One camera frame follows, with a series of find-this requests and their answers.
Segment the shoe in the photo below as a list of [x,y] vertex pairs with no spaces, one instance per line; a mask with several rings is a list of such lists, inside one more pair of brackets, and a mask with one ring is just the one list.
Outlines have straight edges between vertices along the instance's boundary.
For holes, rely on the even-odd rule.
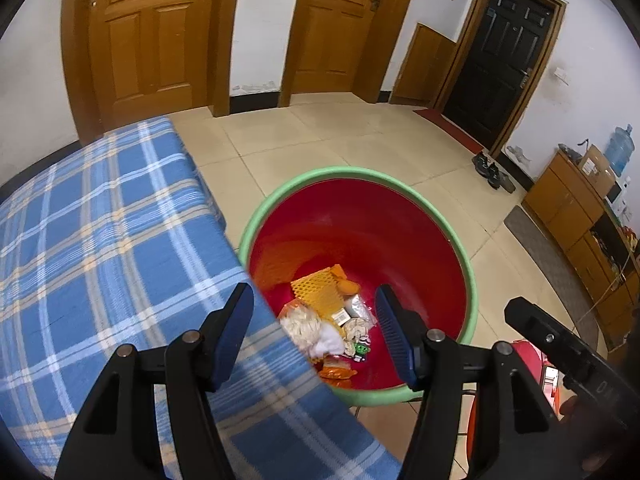
[[471,162],[474,164],[476,171],[487,178],[489,176],[489,160],[486,158],[486,155],[483,152],[474,155],[471,159]]
[[498,166],[495,165],[495,162],[489,166],[488,172],[489,174],[487,175],[486,180],[489,183],[489,186],[494,189],[500,189],[500,170],[498,169]]
[[507,175],[503,171],[500,172],[500,185],[505,189],[507,193],[513,193],[514,191],[516,191],[515,184],[511,181],[509,175]]

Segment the screw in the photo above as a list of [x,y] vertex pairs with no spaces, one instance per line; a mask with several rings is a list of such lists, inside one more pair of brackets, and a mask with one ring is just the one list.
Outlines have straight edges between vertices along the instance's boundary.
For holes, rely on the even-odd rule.
[[133,352],[133,345],[126,343],[124,345],[120,345],[116,348],[116,354],[118,357],[129,357]]
[[513,346],[506,341],[498,341],[495,344],[495,349],[502,355],[511,355],[513,353]]
[[187,332],[182,334],[182,340],[185,343],[195,343],[198,339],[200,339],[200,332],[197,330],[187,330]]
[[439,328],[431,328],[427,332],[427,338],[434,343],[439,343],[441,341],[444,341],[445,335],[444,332]]

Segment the plaid blanket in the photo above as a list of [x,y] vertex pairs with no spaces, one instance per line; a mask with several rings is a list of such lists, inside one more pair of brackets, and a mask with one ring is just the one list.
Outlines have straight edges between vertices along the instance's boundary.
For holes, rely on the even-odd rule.
[[[0,206],[0,415],[38,469],[53,476],[116,346],[165,345],[248,280],[218,221],[165,118],[94,142]],[[232,377],[210,405],[239,478],[398,474],[260,294]],[[156,410],[167,475],[179,478],[161,387]]]

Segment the black baseboard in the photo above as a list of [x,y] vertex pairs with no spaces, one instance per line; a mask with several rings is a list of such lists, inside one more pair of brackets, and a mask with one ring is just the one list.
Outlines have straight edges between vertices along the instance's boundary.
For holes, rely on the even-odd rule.
[[388,103],[390,97],[391,97],[391,90],[385,90],[385,91],[381,90],[380,93],[378,94],[377,102]]
[[38,162],[31,164],[26,170],[21,171],[16,176],[10,178],[7,182],[0,186],[0,204],[4,202],[11,194],[18,189],[22,184],[31,180],[37,174],[53,166],[56,162],[60,162],[67,155],[71,155],[78,151],[82,146],[80,141],[72,142],[66,145],[64,148],[60,148],[56,152],[47,155],[45,158],[41,158]]
[[229,113],[241,114],[277,108],[280,92],[260,92],[259,94],[234,95],[229,98]]
[[507,173],[509,173],[526,191],[529,191],[529,189],[533,187],[534,182],[531,177],[522,171],[518,165],[503,152],[500,152],[500,155],[498,155],[497,162],[507,170]]

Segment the black door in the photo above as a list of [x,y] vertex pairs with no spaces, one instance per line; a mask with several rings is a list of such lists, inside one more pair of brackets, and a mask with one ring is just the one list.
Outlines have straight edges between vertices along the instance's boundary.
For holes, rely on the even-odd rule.
[[489,0],[444,115],[490,148],[533,69],[552,9],[535,0]]

